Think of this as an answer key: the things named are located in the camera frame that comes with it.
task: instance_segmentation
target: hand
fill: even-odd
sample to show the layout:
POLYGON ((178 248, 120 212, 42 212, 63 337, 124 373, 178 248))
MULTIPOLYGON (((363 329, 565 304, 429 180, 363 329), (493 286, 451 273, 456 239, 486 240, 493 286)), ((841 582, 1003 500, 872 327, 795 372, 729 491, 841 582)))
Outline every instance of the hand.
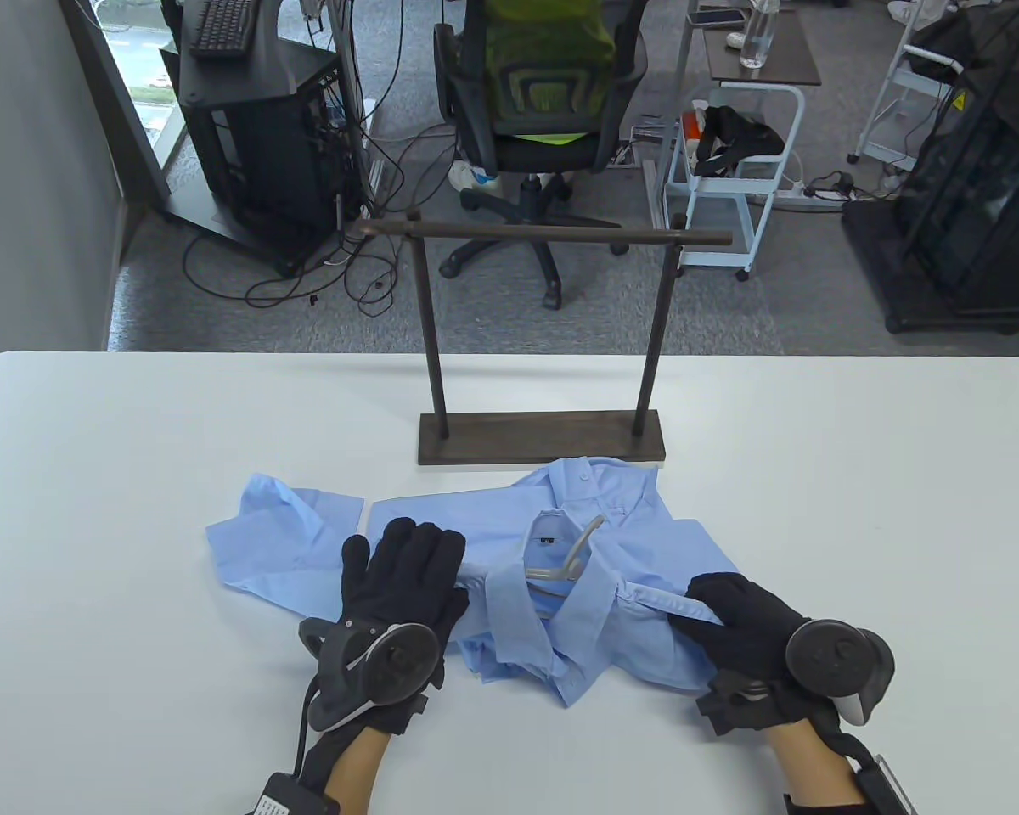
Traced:
POLYGON ((716 734, 801 721, 828 706, 804 690, 786 664, 789 640, 808 617, 738 574, 699 575, 687 587, 687 597, 710 606, 723 622, 668 614, 672 628, 700 645, 718 668, 711 694, 699 699, 699 710, 710 717, 716 734))
MULTIPOLYGON (((370 541, 352 535, 343 541, 339 621, 362 619, 382 624, 421 622, 438 637, 445 653, 448 636, 468 608, 468 592, 454 588, 464 559, 464 536, 411 519, 390 521, 374 557, 370 541)), ((444 666, 431 682, 440 688, 444 666)))
POLYGON ((785 649, 808 617, 794 612, 776 595, 743 575, 699 575, 687 597, 710 606, 722 626, 668 614, 677 632, 702 645, 710 662, 749 680, 789 678, 785 649))

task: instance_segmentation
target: light blue shirt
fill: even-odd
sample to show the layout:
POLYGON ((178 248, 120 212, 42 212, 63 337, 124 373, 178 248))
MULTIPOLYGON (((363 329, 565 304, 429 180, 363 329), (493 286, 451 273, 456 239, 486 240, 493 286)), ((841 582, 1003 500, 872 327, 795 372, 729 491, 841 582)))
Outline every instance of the light blue shirt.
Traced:
POLYGON ((339 550, 364 503, 254 475, 237 517, 207 528, 219 581, 304 617, 339 619, 339 550))
MULTIPOLYGON (((379 540, 385 525, 401 515, 466 537, 458 583, 471 602, 451 640, 485 682, 536 676, 569 706, 615 665, 646 682, 702 691, 714 668, 700 649, 676 641, 667 613, 719 622, 684 591, 696 575, 736 567, 699 523, 673 521, 656 477, 656 470, 622 460, 561 459, 502 489, 377 501, 367 537, 379 540), (560 566, 597 515, 606 523, 588 540, 577 582, 526 580, 526 568, 560 566)), ((255 529, 243 527, 245 515, 208 528, 223 583, 301 614, 336 619, 339 546, 358 523, 351 502, 359 499, 288 494, 278 483, 270 490, 262 484, 261 492, 266 496, 242 500, 255 529), (281 546, 280 537, 287 543, 281 546), (225 562, 221 548, 230 554, 225 562), (281 562, 288 552, 303 556, 281 562), (311 570, 311 563, 315 578, 291 575, 311 570)))

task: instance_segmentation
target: shirt sleeve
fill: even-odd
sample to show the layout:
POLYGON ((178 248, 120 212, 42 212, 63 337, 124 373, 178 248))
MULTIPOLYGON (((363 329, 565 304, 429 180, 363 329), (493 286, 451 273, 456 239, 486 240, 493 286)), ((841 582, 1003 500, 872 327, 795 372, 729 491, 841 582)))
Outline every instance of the shirt sleeve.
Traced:
POLYGON ((785 797, 789 815, 878 815, 871 804, 847 804, 844 807, 797 807, 789 796, 785 797))

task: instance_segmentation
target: floor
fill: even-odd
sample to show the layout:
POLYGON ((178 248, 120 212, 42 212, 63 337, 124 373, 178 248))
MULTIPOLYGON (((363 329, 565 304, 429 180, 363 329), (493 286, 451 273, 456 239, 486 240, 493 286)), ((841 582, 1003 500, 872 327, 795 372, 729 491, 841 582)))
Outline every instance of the floor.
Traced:
MULTIPOLYGON (((284 0, 281 31, 305 38, 303 24, 288 16, 296 0, 284 0)), ((796 2, 823 77, 820 89, 807 90, 804 126, 797 139, 804 178, 847 167, 901 26, 878 0, 853 0, 836 8, 823 0, 796 2)), ((629 120, 664 111, 680 44, 685 0, 652 0, 642 32, 649 52, 649 72, 635 95, 629 120)), ((463 8, 446 5, 455 22, 463 8)), ((396 55, 397 5, 390 0, 365 5, 359 15, 357 46, 366 96, 380 97, 392 74, 396 55)), ((441 9, 433 3, 406 4, 404 57, 392 93, 385 99, 376 132, 385 139, 411 135, 436 122, 436 90, 429 32, 441 9)), ((700 43, 692 49, 692 70, 704 73, 700 43)), ((386 143, 398 155, 404 144, 386 143)), ((425 197, 444 174, 444 162, 420 178, 449 140, 422 140, 409 150, 404 166, 408 185, 396 201, 425 197), (416 180, 420 189, 416 191, 416 180)), ((170 174, 171 185, 187 177, 195 156, 185 149, 170 174)), ((792 162, 789 174, 800 171, 792 162)), ((874 186, 879 171, 872 160, 856 167, 858 183, 874 186)), ((625 224, 648 225, 641 174, 610 170, 580 175, 569 203, 578 214, 625 224)), ((466 214, 443 185, 423 207, 424 217, 461 220, 466 214)), ((978 355, 1019 356, 1019 334, 921 333, 891 336, 840 226, 839 215, 777 212, 771 221, 749 282, 731 271, 696 269, 678 282, 667 354, 688 355, 978 355)), ((276 308, 254 310, 243 303, 205 294, 182 276, 181 258, 192 229, 150 216, 141 226, 120 271, 111 349, 128 350, 316 350, 316 352, 416 352, 421 350, 416 300, 409 261, 401 258, 399 286, 392 307, 378 318, 365 316, 343 289, 358 296, 385 271, 375 260, 354 265, 346 280, 319 292, 315 302, 301 297, 276 308)), ((451 241, 431 241, 436 267, 451 241)), ((380 250, 387 253, 389 249, 380 250)), ((529 249, 509 246, 490 252, 460 278, 435 275, 435 306, 445 352, 498 354, 642 354, 649 330, 660 255, 635 247, 629 256, 610 256, 603 247, 553 249, 564 278, 565 306, 540 308, 543 287, 529 249)), ((263 265, 211 241, 199 241, 187 271, 200 284, 240 294, 270 276, 263 265)), ((303 280, 303 290, 326 283, 331 267, 303 280)), ((273 288, 284 293, 288 284, 273 288)), ((369 289, 375 296, 385 286, 369 289)), ((388 298, 377 306, 381 309, 388 298)))

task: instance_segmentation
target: water bottle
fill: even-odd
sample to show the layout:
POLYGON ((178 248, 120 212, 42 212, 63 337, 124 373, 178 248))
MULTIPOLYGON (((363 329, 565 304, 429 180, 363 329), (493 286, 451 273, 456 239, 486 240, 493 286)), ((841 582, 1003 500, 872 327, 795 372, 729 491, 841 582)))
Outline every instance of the water bottle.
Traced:
POLYGON ((766 64, 766 56, 777 31, 777 12, 782 0, 751 0, 751 20, 743 35, 740 64, 747 69, 759 69, 766 64))

